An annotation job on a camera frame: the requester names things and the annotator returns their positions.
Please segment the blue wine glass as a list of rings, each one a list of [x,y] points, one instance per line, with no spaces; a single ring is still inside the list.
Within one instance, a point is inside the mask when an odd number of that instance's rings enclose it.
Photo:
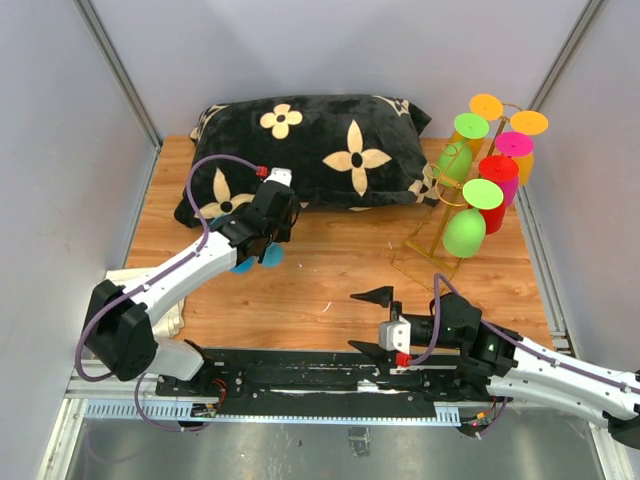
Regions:
[[[209,229],[211,231],[214,231],[217,228],[217,226],[221,223],[223,217],[224,217],[224,215],[220,215],[218,217],[214,217],[209,222]],[[248,257],[243,262],[241,262],[240,264],[238,264],[237,266],[232,268],[230,270],[230,272],[233,273],[233,274],[244,274],[244,273],[249,272],[254,265],[255,265],[255,258],[254,257]]]
[[[266,268],[277,267],[284,258],[284,250],[278,243],[272,243],[265,250],[262,265]]]

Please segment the blue wine glass front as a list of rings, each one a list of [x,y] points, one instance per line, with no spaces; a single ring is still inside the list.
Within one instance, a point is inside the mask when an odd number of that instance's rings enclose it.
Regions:
[[[209,222],[209,229],[211,231],[214,231],[217,228],[217,226],[221,223],[223,217],[224,217],[224,215],[220,215],[218,217],[214,217]],[[243,262],[241,262],[240,264],[238,264],[237,266],[232,268],[230,270],[230,272],[233,273],[233,274],[244,274],[244,273],[249,272],[254,265],[255,265],[255,258],[254,257],[248,257]]]

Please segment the red wine glass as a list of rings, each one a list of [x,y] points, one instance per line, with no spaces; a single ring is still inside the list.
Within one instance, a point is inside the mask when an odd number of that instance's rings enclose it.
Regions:
[[[496,184],[503,194],[499,206],[480,211],[486,223],[486,234],[490,235],[500,230],[506,209],[514,200],[519,186],[519,166],[511,157],[491,155],[480,161],[479,173],[483,179]]]

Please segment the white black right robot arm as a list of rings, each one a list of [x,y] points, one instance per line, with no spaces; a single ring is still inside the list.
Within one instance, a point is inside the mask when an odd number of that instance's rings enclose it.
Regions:
[[[638,448],[638,373],[563,355],[490,323],[457,292],[436,294],[426,315],[403,312],[390,286],[352,297],[389,311],[377,343],[352,344],[380,368],[416,369],[438,348],[455,350],[453,387],[463,399],[532,401],[578,416],[606,429],[615,441]]]

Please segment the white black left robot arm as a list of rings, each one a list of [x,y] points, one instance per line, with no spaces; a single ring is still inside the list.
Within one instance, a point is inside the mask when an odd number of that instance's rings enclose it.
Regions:
[[[249,259],[261,262],[271,244],[289,241],[299,211],[290,183],[290,171],[273,170],[250,203],[207,225],[198,241],[136,285],[121,287],[110,280],[98,284],[81,345],[121,381],[155,373],[179,379],[192,395],[207,393],[214,371],[204,365],[203,353],[187,342],[156,336],[152,327],[209,280]]]

